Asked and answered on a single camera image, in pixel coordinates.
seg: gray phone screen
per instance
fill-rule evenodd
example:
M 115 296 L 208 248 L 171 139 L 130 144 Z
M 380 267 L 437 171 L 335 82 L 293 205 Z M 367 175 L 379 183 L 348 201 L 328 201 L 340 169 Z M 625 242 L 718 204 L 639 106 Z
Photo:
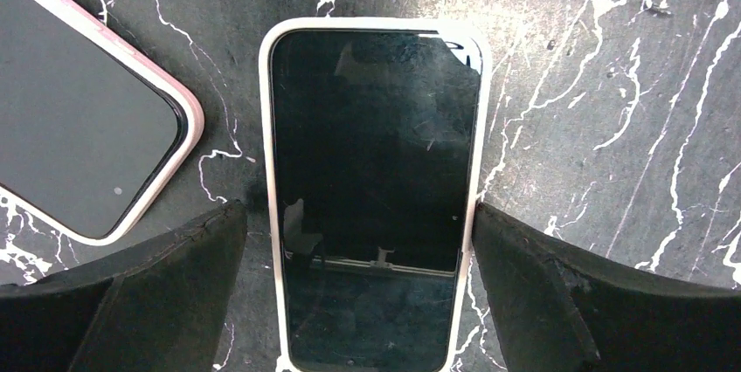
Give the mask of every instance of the gray phone screen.
M 439 370 L 481 51 L 435 32 L 292 31 L 274 45 L 271 81 L 292 362 Z
M 179 113 L 35 1 L 0 0 L 0 184 L 65 227 L 113 230 L 183 139 Z

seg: marble surface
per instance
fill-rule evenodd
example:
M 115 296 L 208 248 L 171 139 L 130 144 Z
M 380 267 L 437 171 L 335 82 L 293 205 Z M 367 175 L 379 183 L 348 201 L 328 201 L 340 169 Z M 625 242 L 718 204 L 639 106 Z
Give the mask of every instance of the marble surface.
M 495 62 L 481 195 L 544 233 L 656 274 L 741 283 L 741 0 L 75 0 L 189 87 L 203 140 L 142 221 L 105 248 L 0 210 L 0 279 L 30 283 L 253 205 L 214 370 L 279 353 L 263 202 L 257 53 L 290 17 L 451 17 Z M 454 371 L 504 370 L 476 263 Z

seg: phone edge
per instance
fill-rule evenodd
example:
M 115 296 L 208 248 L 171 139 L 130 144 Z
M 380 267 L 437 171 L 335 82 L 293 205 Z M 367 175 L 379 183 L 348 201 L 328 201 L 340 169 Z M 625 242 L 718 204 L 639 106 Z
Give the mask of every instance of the phone edge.
M 204 131 L 204 111 L 188 88 L 137 51 L 133 46 L 126 43 L 125 40 L 107 28 L 98 19 L 87 13 L 87 11 L 73 0 L 33 1 L 44 7 L 63 23 L 72 27 L 79 34 L 98 45 L 103 51 L 109 53 L 132 72 L 170 96 L 183 109 L 184 118 L 187 121 L 187 130 L 182 142 L 160 168 L 147 188 L 134 201 L 134 204 L 128 209 L 115 228 L 109 231 L 103 238 L 88 238 L 70 230 L 53 217 L 44 213 L 41 209 L 25 201 L 21 196 L 15 195 L 0 185 L 0 193 L 9 198 L 9 204 L 14 204 L 27 211 L 57 231 L 64 233 L 70 239 L 84 245 L 110 245 L 134 227 L 136 222 L 139 221 L 149 206 L 155 201 L 162 189 L 164 189 L 170 178 L 182 165 L 191 150 L 196 146 Z
M 290 31 L 301 29 L 369 29 L 369 30 L 417 30 L 417 31 L 444 31 L 447 28 L 463 31 L 467 37 L 476 43 L 481 53 L 481 86 L 477 103 L 474 148 L 469 166 L 469 183 L 464 222 L 463 240 L 461 245 L 461 265 L 456 277 L 454 294 L 454 310 L 451 319 L 450 340 L 447 348 L 446 360 L 440 369 L 433 372 L 448 370 L 453 366 L 457 355 L 458 333 L 460 331 L 463 297 L 466 291 L 467 278 L 473 252 L 472 230 L 474 211 L 479 196 L 479 177 L 481 173 L 481 156 L 483 153 L 484 131 L 488 114 L 489 91 L 491 89 L 492 66 L 491 49 L 487 38 L 481 31 L 471 24 L 441 19 L 421 18 L 390 18 L 390 17 L 300 17 L 292 18 L 275 25 L 263 38 L 260 45 L 259 72 L 260 72 L 260 113 L 262 117 L 263 148 L 265 152 L 265 168 L 267 177 L 267 197 L 270 219 L 270 237 L 273 247 L 273 271 L 275 280 L 276 304 L 278 307 L 278 325 L 280 337 L 280 356 L 276 359 L 275 372 L 290 370 L 291 372 L 305 372 L 298 369 L 290 360 L 287 340 L 286 300 L 283 292 L 282 256 L 280 254 L 280 237 L 278 223 L 278 203 L 275 189 L 275 166 L 273 150 L 273 100 L 270 93 L 270 58 L 275 43 Z

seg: smartphone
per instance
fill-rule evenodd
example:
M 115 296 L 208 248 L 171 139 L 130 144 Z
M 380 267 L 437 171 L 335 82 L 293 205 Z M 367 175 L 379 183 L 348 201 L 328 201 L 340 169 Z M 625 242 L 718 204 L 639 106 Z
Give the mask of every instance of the smartphone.
M 299 18 L 265 37 L 277 371 L 450 368 L 491 76 L 476 33 Z
M 0 4 L 0 203 L 108 245 L 193 149 L 203 110 L 72 0 Z

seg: black phone screen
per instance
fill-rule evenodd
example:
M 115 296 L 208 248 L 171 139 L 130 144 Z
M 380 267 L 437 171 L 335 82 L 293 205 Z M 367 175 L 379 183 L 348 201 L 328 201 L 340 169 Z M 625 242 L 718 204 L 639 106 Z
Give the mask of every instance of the black phone screen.
M 34 0 L 0 0 L 0 183 L 65 227 L 112 231 L 182 143 L 181 113 Z
M 461 43 L 334 29 L 274 45 L 287 335 L 301 369 L 432 372 L 446 360 L 481 88 L 481 51 Z

